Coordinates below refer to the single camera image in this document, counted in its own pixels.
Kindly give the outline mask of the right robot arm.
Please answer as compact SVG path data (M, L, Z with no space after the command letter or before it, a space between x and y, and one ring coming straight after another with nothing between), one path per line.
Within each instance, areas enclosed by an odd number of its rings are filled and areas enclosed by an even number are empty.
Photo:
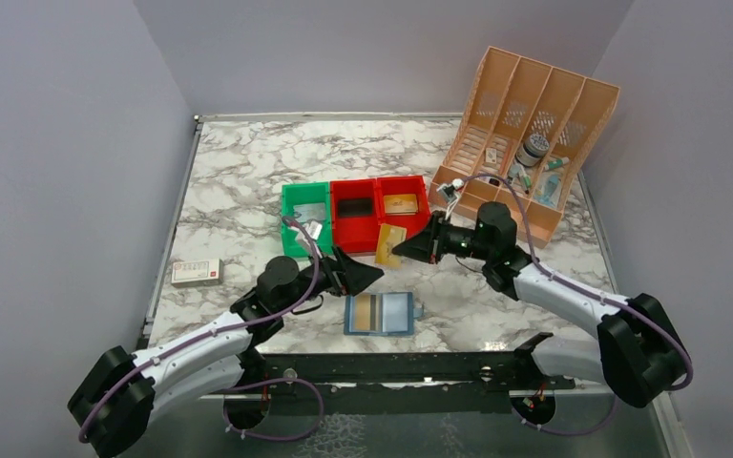
M416 235L393 254L436 264L444 256L483 261L492 290L571 322L597 340L564 341L513 361L513 377L535 388L550 375L608 385L625 404L644 407L665 391L687 387L693 366L678 332L655 297L609 294L547 267L516 243L517 223L507 205L486 202L472 229L458 227L443 211L431 214Z

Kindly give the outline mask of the blue leather card holder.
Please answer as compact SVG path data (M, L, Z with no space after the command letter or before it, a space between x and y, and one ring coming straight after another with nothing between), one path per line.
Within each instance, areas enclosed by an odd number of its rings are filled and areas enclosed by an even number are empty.
M378 295L381 299L381 329L371 332L353 332L350 327L350 307L356 296L346 298L344 334L351 336L406 337L414 334L415 322L425 313L424 305L411 292L362 293Z

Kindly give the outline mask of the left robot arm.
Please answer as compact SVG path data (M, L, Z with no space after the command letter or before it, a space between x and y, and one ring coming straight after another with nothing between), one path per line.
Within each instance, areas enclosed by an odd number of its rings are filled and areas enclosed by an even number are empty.
M284 315L323 294L361 293L384 275L340 248L310 261L300 268L278 256L251 290L210 323L158 347L129 353L118 345L102 353L67 403L78 441L100 457L115 457L156 417L188 398L226 387L254 389L262 367L248 356L283 328Z

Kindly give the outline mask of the gold credit card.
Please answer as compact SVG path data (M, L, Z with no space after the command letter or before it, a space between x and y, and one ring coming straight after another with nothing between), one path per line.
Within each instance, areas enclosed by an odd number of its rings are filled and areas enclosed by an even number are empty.
M374 262L391 269L401 267L401 257L393 254L393 249L406 240L407 229L402 226L382 224L379 231Z
M356 296L350 307L350 327L353 332L381 329L381 299L378 295Z

